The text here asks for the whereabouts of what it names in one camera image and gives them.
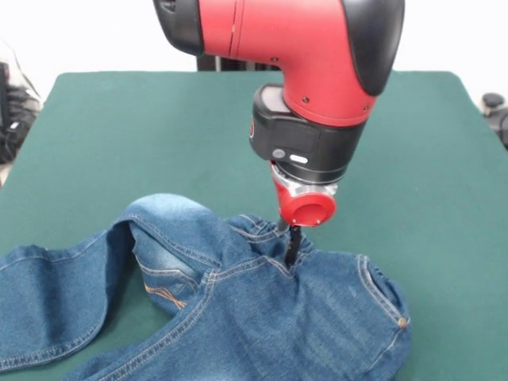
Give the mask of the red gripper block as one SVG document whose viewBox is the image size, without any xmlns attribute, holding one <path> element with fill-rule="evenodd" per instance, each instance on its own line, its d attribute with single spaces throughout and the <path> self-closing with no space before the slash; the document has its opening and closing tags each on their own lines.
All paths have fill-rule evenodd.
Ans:
<svg viewBox="0 0 508 381">
<path fill-rule="evenodd" d="M 276 163 L 271 163 L 271 177 L 279 203 L 277 230 L 286 231 L 290 225 L 284 263 L 294 265 L 302 242 L 301 227 L 322 225 L 334 215 L 337 184 L 304 183 L 290 177 Z"/>
</svg>

